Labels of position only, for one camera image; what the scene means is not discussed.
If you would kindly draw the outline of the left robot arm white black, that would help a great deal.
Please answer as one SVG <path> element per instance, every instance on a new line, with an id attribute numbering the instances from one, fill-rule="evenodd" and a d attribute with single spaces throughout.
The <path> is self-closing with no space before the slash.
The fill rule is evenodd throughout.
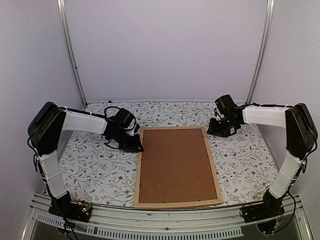
<path id="1" fill-rule="evenodd" d="M 98 134 L 117 149 L 128 153 L 143 152 L 135 116 L 119 108 L 114 116 L 57 106 L 48 101 L 28 126 L 27 145 L 34 151 L 35 166 L 47 186 L 55 209 L 63 216 L 74 213 L 71 196 L 64 184 L 58 164 L 58 145 L 61 133 L 76 131 Z"/>

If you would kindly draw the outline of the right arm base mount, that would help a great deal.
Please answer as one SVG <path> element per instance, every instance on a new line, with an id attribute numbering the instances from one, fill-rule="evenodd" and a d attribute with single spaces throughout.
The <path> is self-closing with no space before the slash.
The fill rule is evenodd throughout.
<path id="1" fill-rule="evenodd" d="M 260 204 L 245 204 L 239 214 L 245 223 L 256 222 L 283 215 L 285 213 L 282 200 L 266 198 Z"/>

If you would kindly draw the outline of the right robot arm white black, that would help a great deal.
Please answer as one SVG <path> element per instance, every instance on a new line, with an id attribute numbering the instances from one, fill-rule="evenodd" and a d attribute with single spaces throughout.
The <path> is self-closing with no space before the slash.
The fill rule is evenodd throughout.
<path id="1" fill-rule="evenodd" d="M 215 100 L 215 113 L 209 120 L 207 133 L 227 138 L 244 125 L 257 125 L 283 131 L 283 160 L 278 173 L 263 196 L 258 213 L 269 218 L 278 210 L 281 201 L 306 170 L 308 157 L 317 150 L 318 131 L 306 103 L 239 105 L 229 94 Z"/>

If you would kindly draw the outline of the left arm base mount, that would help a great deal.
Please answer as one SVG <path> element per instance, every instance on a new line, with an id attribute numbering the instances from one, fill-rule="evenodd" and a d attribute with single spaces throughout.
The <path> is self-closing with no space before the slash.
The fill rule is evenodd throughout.
<path id="1" fill-rule="evenodd" d="M 88 223 L 92 215 L 92 205 L 83 201 L 72 202 L 68 197 L 52 198 L 48 212 L 70 220 Z"/>

